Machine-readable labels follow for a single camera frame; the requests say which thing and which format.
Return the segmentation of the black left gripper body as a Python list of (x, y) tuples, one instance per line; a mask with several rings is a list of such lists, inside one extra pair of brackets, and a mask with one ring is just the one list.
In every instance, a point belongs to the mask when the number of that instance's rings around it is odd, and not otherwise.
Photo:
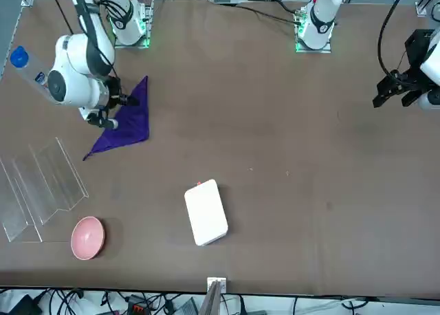
[(420, 70), (428, 52), (433, 29), (416, 29), (405, 41), (409, 68), (404, 72), (405, 81), (417, 89), (431, 90), (434, 83)]

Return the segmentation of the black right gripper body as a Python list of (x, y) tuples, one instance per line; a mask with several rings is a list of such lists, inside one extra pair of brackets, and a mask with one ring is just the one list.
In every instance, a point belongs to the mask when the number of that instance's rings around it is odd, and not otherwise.
[(117, 105), (121, 105), (122, 88), (120, 79), (115, 76), (107, 76), (104, 78), (104, 85), (109, 91), (109, 99), (106, 108), (114, 109)]

